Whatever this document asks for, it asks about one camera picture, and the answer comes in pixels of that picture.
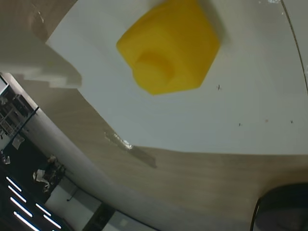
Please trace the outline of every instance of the ceiling light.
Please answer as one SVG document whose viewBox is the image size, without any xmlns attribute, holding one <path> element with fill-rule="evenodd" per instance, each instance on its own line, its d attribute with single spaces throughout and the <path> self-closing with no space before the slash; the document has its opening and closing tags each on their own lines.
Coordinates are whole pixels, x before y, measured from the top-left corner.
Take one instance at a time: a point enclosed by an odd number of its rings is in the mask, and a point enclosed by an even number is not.
<svg viewBox="0 0 308 231">
<path fill-rule="evenodd" d="M 23 198 L 18 192 L 16 192 L 10 185 L 8 185 L 8 188 L 16 195 L 19 197 L 19 199 L 21 199 L 24 203 L 27 203 L 27 200 L 25 198 Z"/>
<path fill-rule="evenodd" d="M 44 209 L 42 206 L 40 206 L 39 204 L 35 204 L 35 206 L 51 217 L 51 214 L 46 209 Z"/>
<path fill-rule="evenodd" d="M 60 226 L 58 223 L 56 223 L 54 220 L 50 219 L 50 218 L 49 218 L 48 216 L 46 216 L 45 214 L 44 214 L 43 216 L 44 216 L 44 218 L 45 218 L 46 220 L 48 220 L 50 223 L 52 223 L 53 225 L 55 225 L 57 228 L 61 229 L 61 226 Z"/>
<path fill-rule="evenodd" d="M 17 216 L 18 219 L 20 219 L 24 224 L 26 224 L 28 227 L 30 227 L 34 231 L 39 231 L 39 229 L 35 228 L 31 223 L 29 223 L 26 219 L 24 219 L 21 215 L 14 212 L 14 215 Z"/>
<path fill-rule="evenodd" d="M 9 183 L 12 184 L 12 186 L 14 186 L 18 191 L 22 191 L 21 188 L 19 188 L 9 177 L 6 177 L 6 179 L 8 180 Z"/>
<path fill-rule="evenodd" d="M 32 214 L 26 209 L 24 208 L 21 204 L 19 204 L 14 198 L 10 198 L 10 200 L 17 206 L 19 207 L 21 210 L 23 210 L 29 217 L 33 217 Z"/>
</svg>

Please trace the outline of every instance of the yellow plastic toy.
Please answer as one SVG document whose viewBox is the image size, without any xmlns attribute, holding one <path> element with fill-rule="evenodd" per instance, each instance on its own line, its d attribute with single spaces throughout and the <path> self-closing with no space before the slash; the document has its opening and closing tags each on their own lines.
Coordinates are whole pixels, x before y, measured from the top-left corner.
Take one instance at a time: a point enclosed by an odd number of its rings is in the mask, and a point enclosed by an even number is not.
<svg viewBox="0 0 308 231">
<path fill-rule="evenodd" d="M 196 0 L 167 0 L 118 41 L 137 84 L 150 94 L 201 86 L 219 40 Z"/>
</svg>

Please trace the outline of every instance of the white wall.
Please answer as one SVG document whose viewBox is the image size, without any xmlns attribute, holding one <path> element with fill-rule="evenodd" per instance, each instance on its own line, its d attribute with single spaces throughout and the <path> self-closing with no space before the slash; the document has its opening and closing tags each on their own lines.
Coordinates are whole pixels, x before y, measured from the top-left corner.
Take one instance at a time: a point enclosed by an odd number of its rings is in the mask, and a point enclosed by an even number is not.
<svg viewBox="0 0 308 231">
<path fill-rule="evenodd" d="M 154 231 L 154 229 L 120 212 L 115 212 L 103 231 Z"/>
<path fill-rule="evenodd" d="M 75 190 L 75 186 L 64 178 L 63 182 L 53 190 L 45 206 L 65 219 L 76 231 L 81 231 L 100 202 L 80 190 L 68 202 L 67 199 L 71 198 Z"/>
<path fill-rule="evenodd" d="M 221 41 L 216 59 L 200 88 L 152 96 L 137 86 L 116 42 L 158 2 L 79 0 L 49 40 L 119 136 L 182 152 L 306 154 L 308 96 L 281 3 L 200 0 Z"/>
</svg>

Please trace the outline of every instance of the person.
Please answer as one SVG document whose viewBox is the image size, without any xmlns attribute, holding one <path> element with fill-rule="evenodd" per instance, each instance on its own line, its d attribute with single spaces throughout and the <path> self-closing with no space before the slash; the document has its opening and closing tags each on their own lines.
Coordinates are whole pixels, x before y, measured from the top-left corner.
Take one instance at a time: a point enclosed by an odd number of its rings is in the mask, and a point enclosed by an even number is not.
<svg viewBox="0 0 308 231">
<path fill-rule="evenodd" d="M 41 166 L 39 166 L 38 170 L 33 172 L 33 175 L 32 175 L 34 181 L 45 183 L 44 188 L 47 190 L 50 188 L 50 183 L 48 180 L 44 178 L 44 176 L 45 176 L 45 173 L 48 172 L 54 166 L 55 161 L 56 161 L 56 157 L 52 155 L 47 160 L 47 163 L 44 163 Z"/>
</svg>

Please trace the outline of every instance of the wood grain surface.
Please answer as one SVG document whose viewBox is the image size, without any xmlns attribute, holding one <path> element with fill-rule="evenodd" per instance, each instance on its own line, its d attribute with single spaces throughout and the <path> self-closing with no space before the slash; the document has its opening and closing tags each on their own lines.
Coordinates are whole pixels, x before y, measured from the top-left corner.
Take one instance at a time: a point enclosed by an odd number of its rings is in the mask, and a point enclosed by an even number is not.
<svg viewBox="0 0 308 231">
<path fill-rule="evenodd" d="M 30 29 L 46 35 L 39 36 L 45 41 L 74 1 L 32 0 L 44 27 Z M 14 2 L 18 8 L 20 1 Z M 308 181 L 306 155 L 196 154 L 143 147 L 156 159 L 157 168 L 150 168 L 104 138 L 110 127 L 77 90 L 50 89 L 46 83 L 17 79 L 56 126 L 110 178 L 154 198 L 200 213 L 249 221 L 256 200 L 266 190 Z"/>
</svg>

